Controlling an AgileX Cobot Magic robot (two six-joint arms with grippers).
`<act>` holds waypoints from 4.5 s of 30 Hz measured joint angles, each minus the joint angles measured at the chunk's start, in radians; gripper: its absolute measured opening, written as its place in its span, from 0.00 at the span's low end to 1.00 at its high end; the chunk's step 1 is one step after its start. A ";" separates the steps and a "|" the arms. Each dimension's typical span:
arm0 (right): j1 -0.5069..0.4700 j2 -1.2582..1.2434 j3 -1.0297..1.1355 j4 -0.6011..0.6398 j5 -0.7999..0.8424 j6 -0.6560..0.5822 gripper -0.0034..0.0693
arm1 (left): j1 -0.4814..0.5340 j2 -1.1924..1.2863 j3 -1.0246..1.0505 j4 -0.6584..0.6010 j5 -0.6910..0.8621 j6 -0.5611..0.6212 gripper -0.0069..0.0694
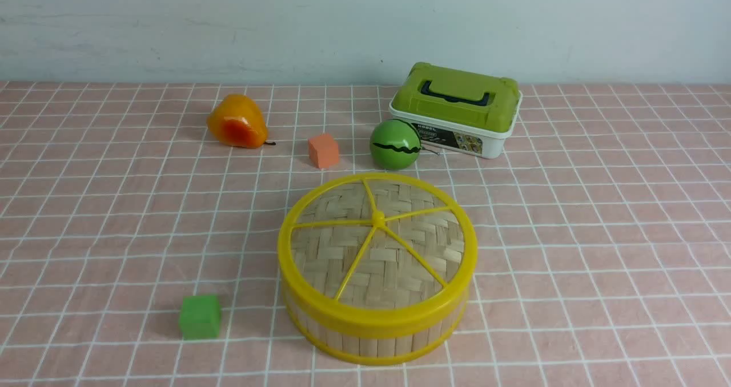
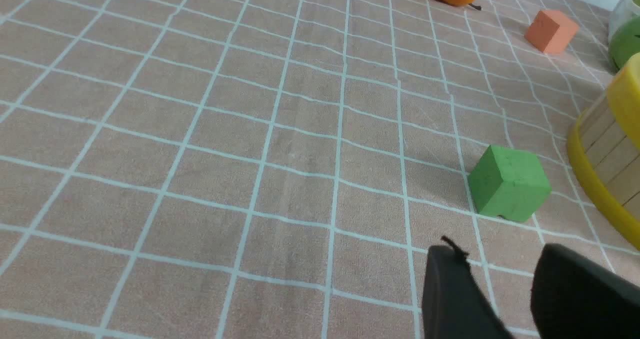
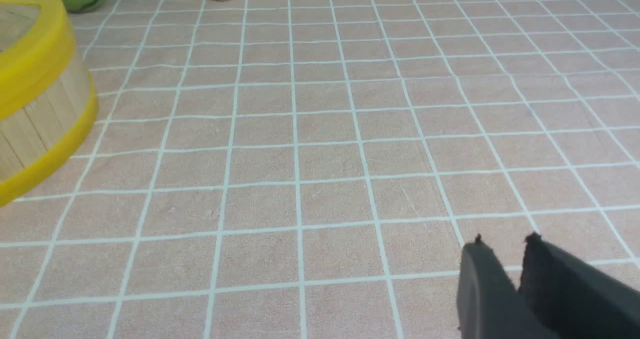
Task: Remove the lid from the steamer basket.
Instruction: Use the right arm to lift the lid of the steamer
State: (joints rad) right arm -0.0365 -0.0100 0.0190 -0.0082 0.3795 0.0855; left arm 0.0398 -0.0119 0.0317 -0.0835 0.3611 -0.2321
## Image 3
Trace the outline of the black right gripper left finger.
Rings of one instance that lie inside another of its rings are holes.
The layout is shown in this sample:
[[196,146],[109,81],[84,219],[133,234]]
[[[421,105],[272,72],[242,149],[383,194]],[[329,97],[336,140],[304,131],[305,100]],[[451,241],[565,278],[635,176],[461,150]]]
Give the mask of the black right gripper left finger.
[[461,251],[455,307],[462,339],[556,337],[536,319],[479,234]]

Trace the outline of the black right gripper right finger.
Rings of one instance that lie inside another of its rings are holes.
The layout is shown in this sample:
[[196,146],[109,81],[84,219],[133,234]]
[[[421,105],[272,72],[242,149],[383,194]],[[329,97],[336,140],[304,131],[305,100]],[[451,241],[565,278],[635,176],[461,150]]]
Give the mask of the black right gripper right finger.
[[637,339],[640,294],[537,233],[525,238],[518,293],[562,339]]

